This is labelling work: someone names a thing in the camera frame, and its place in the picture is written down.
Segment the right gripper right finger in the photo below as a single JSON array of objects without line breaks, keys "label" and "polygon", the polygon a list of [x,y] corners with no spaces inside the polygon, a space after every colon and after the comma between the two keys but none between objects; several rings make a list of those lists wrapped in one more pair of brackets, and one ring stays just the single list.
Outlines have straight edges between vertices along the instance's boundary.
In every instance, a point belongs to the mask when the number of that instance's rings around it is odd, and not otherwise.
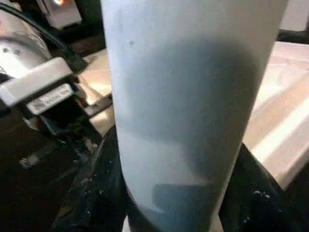
[{"label": "right gripper right finger", "polygon": [[242,144],[219,211],[225,232],[307,232],[309,220]]}]

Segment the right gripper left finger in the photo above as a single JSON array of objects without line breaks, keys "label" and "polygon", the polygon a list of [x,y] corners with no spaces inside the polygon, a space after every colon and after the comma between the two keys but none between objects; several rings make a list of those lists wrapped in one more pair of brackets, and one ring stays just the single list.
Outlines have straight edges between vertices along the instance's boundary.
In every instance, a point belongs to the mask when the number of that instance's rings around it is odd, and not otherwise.
[{"label": "right gripper left finger", "polygon": [[76,175],[52,225],[54,232],[120,232],[127,206],[116,127]]}]

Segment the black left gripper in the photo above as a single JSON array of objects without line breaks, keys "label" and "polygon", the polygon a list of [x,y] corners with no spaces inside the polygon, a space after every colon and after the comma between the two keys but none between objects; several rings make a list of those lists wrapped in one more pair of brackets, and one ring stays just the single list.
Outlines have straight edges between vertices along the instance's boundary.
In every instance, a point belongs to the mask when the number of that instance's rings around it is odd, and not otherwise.
[{"label": "black left gripper", "polygon": [[90,139],[100,143],[102,136],[90,119],[112,105],[111,93],[89,104],[82,97],[73,95],[39,115],[45,131],[52,137],[64,140]]}]

